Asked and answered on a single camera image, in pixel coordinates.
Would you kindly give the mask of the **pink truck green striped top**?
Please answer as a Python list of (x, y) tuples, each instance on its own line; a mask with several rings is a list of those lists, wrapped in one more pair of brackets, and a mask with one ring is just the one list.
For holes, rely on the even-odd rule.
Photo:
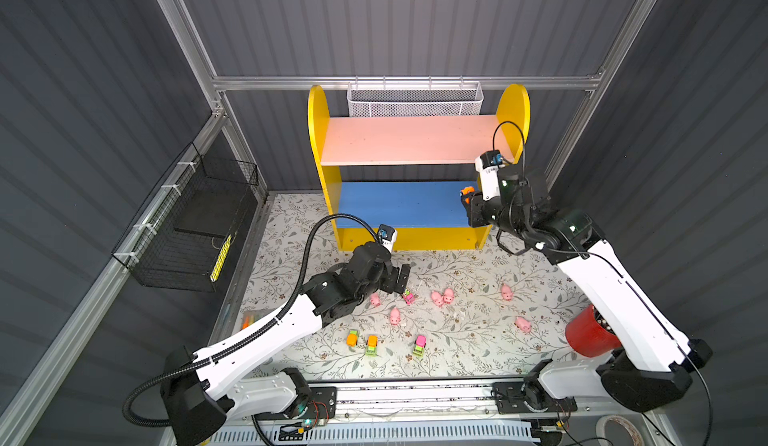
[(404, 299), (404, 301), (405, 301), (405, 302), (406, 302), (408, 305), (411, 305), (411, 304), (413, 304), (413, 303), (415, 302), (415, 300), (416, 300), (416, 296), (415, 296), (413, 293), (411, 293), (409, 290), (406, 290), (406, 291), (403, 293), (403, 299)]

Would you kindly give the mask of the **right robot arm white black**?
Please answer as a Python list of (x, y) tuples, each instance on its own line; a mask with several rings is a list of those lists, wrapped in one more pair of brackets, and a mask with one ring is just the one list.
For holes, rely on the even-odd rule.
[(542, 253), (587, 296), (620, 343), (593, 359), (541, 361), (524, 380), (528, 404), (540, 409), (548, 400), (610, 397), (645, 413), (682, 399), (711, 347), (662, 314), (587, 213), (552, 205), (542, 176), (525, 174), (497, 151), (478, 157), (475, 169), (480, 187), (461, 193), (469, 225), (494, 226)]

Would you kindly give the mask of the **green truck pink mixer drum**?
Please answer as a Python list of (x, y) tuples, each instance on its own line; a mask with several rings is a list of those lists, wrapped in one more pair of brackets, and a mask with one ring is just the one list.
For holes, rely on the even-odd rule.
[(418, 335), (414, 341), (412, 355), (416, 358), (422, 358), (425, 354), (427, 338), (424, 335)]

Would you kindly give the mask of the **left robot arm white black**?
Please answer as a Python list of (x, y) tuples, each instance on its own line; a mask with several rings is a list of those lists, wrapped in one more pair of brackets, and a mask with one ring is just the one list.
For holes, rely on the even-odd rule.
[(197, 445), (237, 417), (302, 415), (311, 389), (297, 368), (254, 382), (246, 376), (296, 341), (351, 314), (372, 294), (404, 294), (410, 273), (410, 265), (393, 264), (386, 247), (368, 242), (356, 247), (348, 262), (310, 277), (292, 304), (212, 346), (170, 355), (167, 368), (203, 363), (160, 386), (177, 444)]

